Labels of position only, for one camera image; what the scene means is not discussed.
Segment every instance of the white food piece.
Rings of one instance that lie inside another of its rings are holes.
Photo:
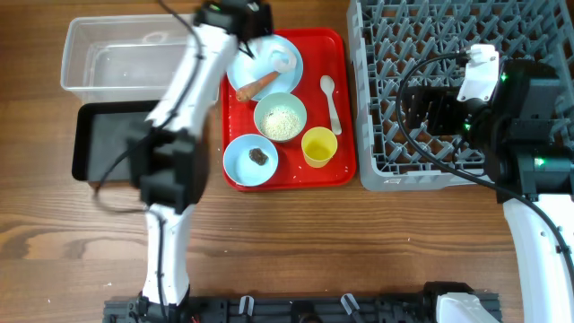
[[[288,140],[301,131],[301,121],[292,109],[278,106],[263,116],[261,131],[273,140]]]

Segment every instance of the white spoon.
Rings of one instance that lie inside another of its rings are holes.
[[[333,102],[333,91],[335,90],[335,82],[329,75],[323,75],[321,77],[321,90],[326,95],[326,100],[329,103],[329,115],[331,116],[331,130],[335,135],[340,135],[343,130],[341,130],[341,122],[339,122],[339,116],[337,115],[337,110],[335,109],[335,103]]]

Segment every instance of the dish rack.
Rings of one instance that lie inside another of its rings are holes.
[[[534,59],[556,68],[564,92],[555,103],[555,139],[574,148],[574,30],[564,0],[351,0],[347,11],[350,59],[357,87],[357,149],[361,183],[369,190],[430,190],[470,184],[425,161],[399,131],[396,91],[419,60],[476,43],[499,50],[501,61]],[[436,62],[409,85],[459,86],[454,60]],[[459,136],[432,136],[423,124],[410,136],[458,170],[483,172],[484,156]]]

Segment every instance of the wood grain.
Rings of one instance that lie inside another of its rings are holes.
[[[173,6],[190,12],[197,3]],[[348,4],[272,1],[277,28],[328,27],[345,40]],[[81,102],[59,77],[73,18],[147,13],[163,12],[137,0],[0,5],[2,322],[99,322],[105,300],[143,286],[144,218],[104,214],[72,179]],[[213,167],[187,248],[194,295],[414,292],[459,281],[500,293],[505,322],[523,320],[515,250],[491,191],[374,193],[357,174],[341,188],[242,194],[222,177],[219,108],[211,122]],[[104,198],[138,205],[127,187]]]

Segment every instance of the blue plate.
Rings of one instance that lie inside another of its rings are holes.
[[[259,148],[269,157],[259,166],[249,158],[249,151]],[[279,164],[277,149],[261,135],[242,135],[233,140],[223,153],[223,168],[231,180],[244,187],[254,187],[267,182]]]
[[[303,76],[303,59],[295,45],[277,35],[267,36],[260,40],[249,42],[249,48],[251,48],[255,54],[256,59],[251,59],[241,52],[235,56],[233,63],[231,63],[227,69],[227,77],[233,89],[240,89],[274,71],[272,60],[269,57],[269,48],[274,45],[283,46],[292,51],[295,57],[297,57],[297,65],[294,70],[280,74],[275,81],[267,85],[252,100],[259,101],[268,94],[277,92],[291,93],[295,90]]]

